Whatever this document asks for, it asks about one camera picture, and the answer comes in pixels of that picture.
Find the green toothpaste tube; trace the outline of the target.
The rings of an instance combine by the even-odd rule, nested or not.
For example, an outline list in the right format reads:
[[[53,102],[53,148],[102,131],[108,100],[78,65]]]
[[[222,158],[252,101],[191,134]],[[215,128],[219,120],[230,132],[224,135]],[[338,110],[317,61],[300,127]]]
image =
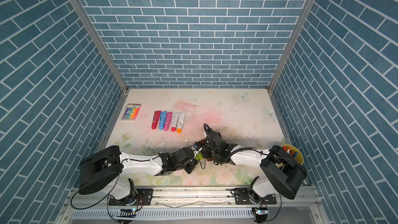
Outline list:
[[[201,152],[197,152],[196,156],[195,156],[195,159],[198,160],[198,161],[202,160],[203,159],[202,153]]]

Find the white pink-capped toothpaste tube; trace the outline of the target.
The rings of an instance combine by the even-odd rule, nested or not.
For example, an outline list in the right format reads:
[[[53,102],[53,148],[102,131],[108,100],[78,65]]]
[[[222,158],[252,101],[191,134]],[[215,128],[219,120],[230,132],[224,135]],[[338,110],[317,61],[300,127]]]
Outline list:
[[[179,112],[173,112],[172,122],[171,122],[171,131],[177,131],[177,123],[178,123]]]

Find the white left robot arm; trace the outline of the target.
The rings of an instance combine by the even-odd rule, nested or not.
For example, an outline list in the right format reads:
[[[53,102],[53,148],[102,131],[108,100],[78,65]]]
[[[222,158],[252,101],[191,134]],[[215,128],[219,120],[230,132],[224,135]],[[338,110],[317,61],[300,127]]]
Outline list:
[[[199,154],[192,147],[183,147],[176,152],[155,156],[136,156],[122,152],[113,145],[80,162],[79,194],[90,195],[106,192],[116,200],[135,197],[134,181],[123,179],[130,174],[166,176],[184,170],[190,174],[199,163]]]

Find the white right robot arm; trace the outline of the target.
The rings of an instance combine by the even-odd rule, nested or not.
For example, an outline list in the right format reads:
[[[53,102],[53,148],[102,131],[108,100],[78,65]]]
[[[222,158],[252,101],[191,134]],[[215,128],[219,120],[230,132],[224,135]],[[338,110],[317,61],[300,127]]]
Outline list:
[[[215,164],[247,166],[260,172],[250,183],[247,193],[254,203],[260,203],[268,195],[279,194],[293,200],[307,176],[303,165],[292,158],[281,146],[255,149],[228,144],[219,132],[205,130],[206,138],[195,145],[203,157]]]

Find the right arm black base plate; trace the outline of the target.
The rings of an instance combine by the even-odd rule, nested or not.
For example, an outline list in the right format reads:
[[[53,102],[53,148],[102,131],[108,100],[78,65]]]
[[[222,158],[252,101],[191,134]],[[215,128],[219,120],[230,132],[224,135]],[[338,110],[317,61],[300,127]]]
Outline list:
[[[233,195],[236,205],[277,204],[275,195],[271,194],[265,197],[260,197],[253,190],[249,190],[248,188],[234,188],[230,193]]]

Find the white orange-capped toothpaste tube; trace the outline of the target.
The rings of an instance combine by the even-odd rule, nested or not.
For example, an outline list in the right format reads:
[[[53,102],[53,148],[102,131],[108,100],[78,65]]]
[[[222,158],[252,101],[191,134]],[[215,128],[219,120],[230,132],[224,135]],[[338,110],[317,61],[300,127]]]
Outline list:
[[[178,120],[177,120],[177,133],[181,133],[184,125],[184,119],[185,119],[186,111],[180,111]]]

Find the blue toothpaste tube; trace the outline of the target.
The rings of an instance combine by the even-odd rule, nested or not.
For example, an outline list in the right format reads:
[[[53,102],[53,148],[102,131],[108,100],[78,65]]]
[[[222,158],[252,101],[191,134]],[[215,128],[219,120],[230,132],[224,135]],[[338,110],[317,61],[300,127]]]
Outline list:
[[[167,111],[161,111],[159,119],[159,130],[164,130],[164,124],[167,116]]]

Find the red toothpaste tube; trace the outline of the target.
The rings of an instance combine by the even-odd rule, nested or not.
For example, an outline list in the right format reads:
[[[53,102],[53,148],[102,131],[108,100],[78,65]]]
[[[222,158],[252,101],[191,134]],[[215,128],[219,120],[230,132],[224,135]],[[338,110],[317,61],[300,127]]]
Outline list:
[[[160,119],[161,111],[155,111],[152,119],[151,128],[155,130],[157,128],[159,119]]]

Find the magenta toothpaste tube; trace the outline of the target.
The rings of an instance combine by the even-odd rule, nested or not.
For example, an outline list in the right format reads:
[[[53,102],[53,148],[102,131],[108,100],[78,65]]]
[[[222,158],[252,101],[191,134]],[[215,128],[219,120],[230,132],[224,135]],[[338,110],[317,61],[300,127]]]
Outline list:
[[[172,122],[172,118],[173,118],[173,112],[167,112],[166,116],[165,116],[164,126],[163,126],[164,131],[169,130],[170,124]]]

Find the brown wiping cloth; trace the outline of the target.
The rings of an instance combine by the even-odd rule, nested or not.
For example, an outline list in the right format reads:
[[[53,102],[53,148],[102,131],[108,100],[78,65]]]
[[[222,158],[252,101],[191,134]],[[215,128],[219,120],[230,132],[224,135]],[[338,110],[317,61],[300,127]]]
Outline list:
[[[199,141],[199,144],[202,148],[201,153],[203,155],[203,158],[205,158],[207,161],[214,161],[211,145],[205,139]]]

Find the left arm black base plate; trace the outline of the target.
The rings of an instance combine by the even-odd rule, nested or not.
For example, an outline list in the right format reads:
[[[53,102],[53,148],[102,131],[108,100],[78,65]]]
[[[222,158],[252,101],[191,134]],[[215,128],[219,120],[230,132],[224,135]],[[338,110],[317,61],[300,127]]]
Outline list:
[[[129,206],[137,205],[138,207],[147,206],[151,204],[153,196],[152,188],[138,188],[132,196],[127,196],[121,200],[116,200],[110,197],[108,205],[110,206]]]

